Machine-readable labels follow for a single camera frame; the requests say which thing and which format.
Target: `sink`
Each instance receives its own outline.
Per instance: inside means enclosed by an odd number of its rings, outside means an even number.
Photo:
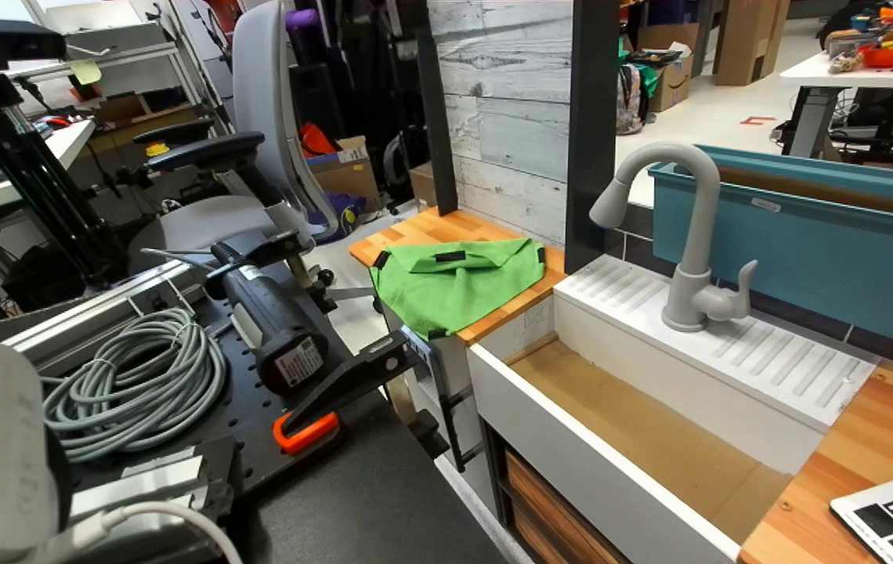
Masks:
[[[590,265],[471,348],[476,410],[630,561],[735,561],[874,358],[757,318],[673,333],[664,302]]]

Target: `gray cable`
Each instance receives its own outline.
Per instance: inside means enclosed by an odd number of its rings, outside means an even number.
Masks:
[[[158,447],[192,430],[227,390],[222,348],[169,308],[127,324],[45,398],[73,463]]]

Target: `faucet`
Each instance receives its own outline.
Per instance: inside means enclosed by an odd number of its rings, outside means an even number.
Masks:
[[[609,189],[591,205],[591,222],[601,229],[618,229],[626,217],[626,194],[640,170],[648,164],[670,160],[685,165],[695,176],[695,206],[690,221],[690,240],[684,260],[673,268],[667,303],[662,312],[662,319],[670,328],[680,333],[700,333],[703,318],[722,324],[722,319],[740,319],[751,312],[751,275],[757,269],[757,260],[749,260],[735,272],[735,292],[711,286],[709,269],[709,250],[714,243],[714,217],[722,200],[722,170],[716,164],[690,145],[646,145],[636,153],[630,153]]]

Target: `chair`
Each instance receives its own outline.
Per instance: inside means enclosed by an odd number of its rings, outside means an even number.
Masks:
[[[295,229],[298,245],[312,248],[341,231],[339,214],[298,147],[281,0],[259,4],[239,20],[232,93],[236,134],[174,147],[149,160],[146,170],[232,170],[254,198],[216,194],[160,217],[131,240],[131,269],[149,268],[141,248],[196,250],[254,229],[265,234]]]

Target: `green bag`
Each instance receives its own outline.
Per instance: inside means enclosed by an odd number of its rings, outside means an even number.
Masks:
[[[401,245],[372,268],[380,302],[425,338],[483,319],[541,275],[546,248],[534,240]]]

